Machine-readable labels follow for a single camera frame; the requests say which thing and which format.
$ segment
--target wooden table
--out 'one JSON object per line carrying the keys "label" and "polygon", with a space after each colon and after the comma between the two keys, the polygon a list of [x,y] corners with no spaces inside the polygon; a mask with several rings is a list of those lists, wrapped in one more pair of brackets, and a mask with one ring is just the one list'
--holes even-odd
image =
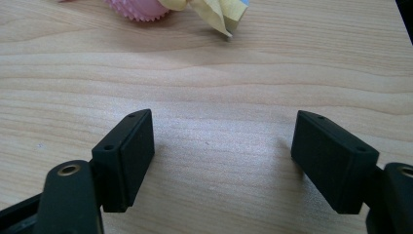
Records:
{"label": "wooden table", "polygon": [[0,1],[0,209],[151,108],[156,154],[106,233],[365,233],[290,159],[299,109],[413,164],[413,47],[394,0],[256,0],[231,40],[194,11]]}

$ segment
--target pink toy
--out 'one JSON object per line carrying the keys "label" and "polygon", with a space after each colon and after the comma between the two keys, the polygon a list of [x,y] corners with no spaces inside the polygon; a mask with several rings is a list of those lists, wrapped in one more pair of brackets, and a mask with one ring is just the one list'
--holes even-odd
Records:
{"label": "pink toy", "polygon": [[158,0],[104,0],[117,13],[131,20],[154,21],[162,18],[169,9]]}

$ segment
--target crumpled paper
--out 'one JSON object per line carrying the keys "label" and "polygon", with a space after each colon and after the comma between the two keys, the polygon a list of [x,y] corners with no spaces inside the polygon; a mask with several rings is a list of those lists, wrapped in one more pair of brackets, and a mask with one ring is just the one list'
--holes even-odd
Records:
{"label": "crumpled paper", "polygon": [[232,37],[246,8],[248,0],[158,0],[164,7],[182,11],[189,5],[213,28]]}

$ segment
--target pink spiky ball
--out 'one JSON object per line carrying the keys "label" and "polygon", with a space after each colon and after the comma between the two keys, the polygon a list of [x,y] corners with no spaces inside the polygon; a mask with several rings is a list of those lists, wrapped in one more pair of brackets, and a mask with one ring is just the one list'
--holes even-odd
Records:
{"label": "pink spiky ball", "polygon": [[162,18],[169,9],[158,0],[104,0],[117,13],[130,20],[154,21]]}

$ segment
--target table top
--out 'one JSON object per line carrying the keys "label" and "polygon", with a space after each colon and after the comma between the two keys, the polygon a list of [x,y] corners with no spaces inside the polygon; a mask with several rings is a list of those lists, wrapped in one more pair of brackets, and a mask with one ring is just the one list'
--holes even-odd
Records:
{"label": "table top", "polygon": [[226,39],[191,10],[1,0],[0,209],[151,108],[156,154],[106,233],[366,233],[290,159],[297,111],[413,164],[413,47],[393,0],[256,0]]}

